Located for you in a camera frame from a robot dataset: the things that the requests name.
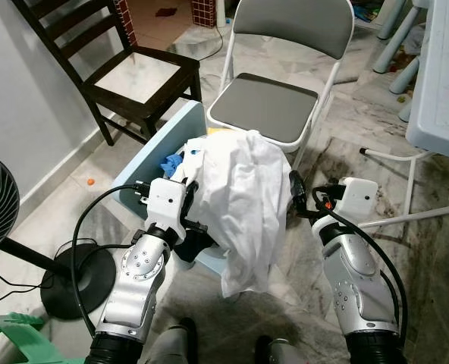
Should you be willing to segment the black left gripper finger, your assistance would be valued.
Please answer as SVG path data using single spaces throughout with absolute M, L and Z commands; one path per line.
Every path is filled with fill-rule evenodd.
M 189 214 L 190 208 L 193 205 L 194 197 L 196 197 L 196 191 L 198 190 L 198 183 L 196 181 L 191 181 L 187 184 L 185 190 L 184 201 L 181 209 L 181 224 L 183 228 L 200 228 L 201 224 L 197 221 L 189 221 L 187 219 L 187 214 Z

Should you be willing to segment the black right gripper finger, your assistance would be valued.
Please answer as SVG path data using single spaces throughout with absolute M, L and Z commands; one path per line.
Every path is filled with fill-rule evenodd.
M 297 171 L 288 173 L 290 181 L 291 207 L 290 210 L 298 218 L 306 218 L 308 212 L 308 199 L 302 177 Z

